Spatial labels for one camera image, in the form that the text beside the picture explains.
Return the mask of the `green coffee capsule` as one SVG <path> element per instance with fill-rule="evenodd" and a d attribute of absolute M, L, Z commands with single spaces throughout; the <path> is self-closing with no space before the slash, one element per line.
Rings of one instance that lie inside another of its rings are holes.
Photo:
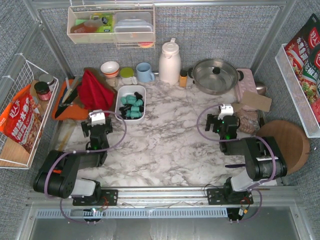
<path fill-rule="evenodd" d="M 140 112 L 141 112 L 139 106 L 132 106 L 132 107 L 130 108 L 130 111 L 131 111 L 131 112 L 136 112 L 136 113 L 140 113 Z"/>
<path fill-rule="evenodd" d="M 139 119 L 142 117 L 142 113 L 141 112 L 136 112 L 136 111 L 131 111 L 130 113 L 127 113 L 126 118 L 129 119 Z"/>
<path fill-rule="evenodd" d="M 134 105 L 135 102 L 137 101 L 137 98 L 133 95 L 127 95 L 125 98 L 126 98 L 126 102 L 130 105 Z"/>
<path fill-rule="evenodd" d="M 140 107 L 144 105 L 144 101 L 142 99 L 138 99 L 134 104 L 135 107 Z"/>
<path fill-rule="evenodd" d="M 120 98 L 120 101 L 121 101 L 121 103 L 122 103 L 123 105 L 125 105 L 125 104 L 127 104 L 127 103 L 128 103 L 127 98 L 126 98 L 126 97 L 124 97 L 124 96 Z"/>

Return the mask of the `white plastic storage basket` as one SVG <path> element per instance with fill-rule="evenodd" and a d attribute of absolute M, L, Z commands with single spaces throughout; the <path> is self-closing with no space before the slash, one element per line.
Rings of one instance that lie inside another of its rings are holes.
<path fill-rule="evenodd" d="M 141 85 L 124 85 L 119 88 L 115 104 L 116 118 L 127 125 L 143 122 L 146 115 L 146 89 Z"/>

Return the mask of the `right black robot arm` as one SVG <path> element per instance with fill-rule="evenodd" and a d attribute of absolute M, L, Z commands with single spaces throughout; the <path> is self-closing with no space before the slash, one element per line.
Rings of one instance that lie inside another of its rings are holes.
<path fill-rule="evenodd" d="M 239 127 L 240 120 L 236 116 L 226 115 L 220 119 L 217 115 L 207 115 L 205 131 L 212 129 L 219 135 L 220 151 L 226 156 L 244 157 L 245 170 L 229 177 L 223 185 L 222 195 L 227 203 L 248 197 L 249 189 L 288 173 L 288 166 L 273 136 L 237 139 Z"/>

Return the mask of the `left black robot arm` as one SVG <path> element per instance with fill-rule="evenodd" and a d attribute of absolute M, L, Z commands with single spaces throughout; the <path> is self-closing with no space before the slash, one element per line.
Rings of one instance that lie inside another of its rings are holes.
<path fill-rule="evenodd" d="M 75 189 L 78 170 L 103 165 L 108 156 L 106 149 L 110 147 L 107 135 L 113 132 L 111 119 L 107 117 L 104 124 L 96 125 L 83 121 L 81 127 L 84 136 L 89 137 L 85 150 L 65 156 L 63 151 L 51 150 L 35 177 L 34 191 L 45 192 L 46 178 L 52 169 L 47 194 L 66 199 Z"/>

